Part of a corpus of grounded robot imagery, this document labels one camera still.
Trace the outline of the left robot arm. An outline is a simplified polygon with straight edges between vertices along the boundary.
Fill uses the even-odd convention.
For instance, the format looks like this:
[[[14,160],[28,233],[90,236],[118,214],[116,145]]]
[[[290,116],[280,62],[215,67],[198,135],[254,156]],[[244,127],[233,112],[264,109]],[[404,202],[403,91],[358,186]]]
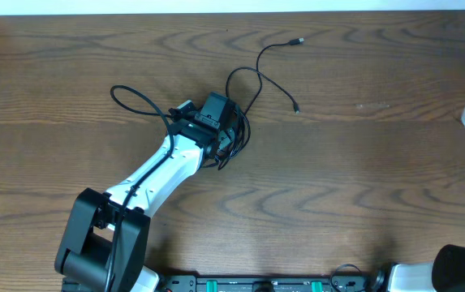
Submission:
[[[235,141],[242,113],[212,92],[201,109],[185,101],[161,147],[132,175],[100,193],[87,188],[73,204],[54,269],[76,290],[154,291],[159,275],[144,266],[150,221],[172,192]]]

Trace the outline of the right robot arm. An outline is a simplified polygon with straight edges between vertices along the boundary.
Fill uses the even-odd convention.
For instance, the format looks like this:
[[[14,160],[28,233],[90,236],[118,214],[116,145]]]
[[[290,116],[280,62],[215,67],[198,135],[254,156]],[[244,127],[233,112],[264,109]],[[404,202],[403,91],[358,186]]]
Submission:
[[[394,264],[380,288],[384,292],[465,292],[465,247],[445,245],[432,262]]]

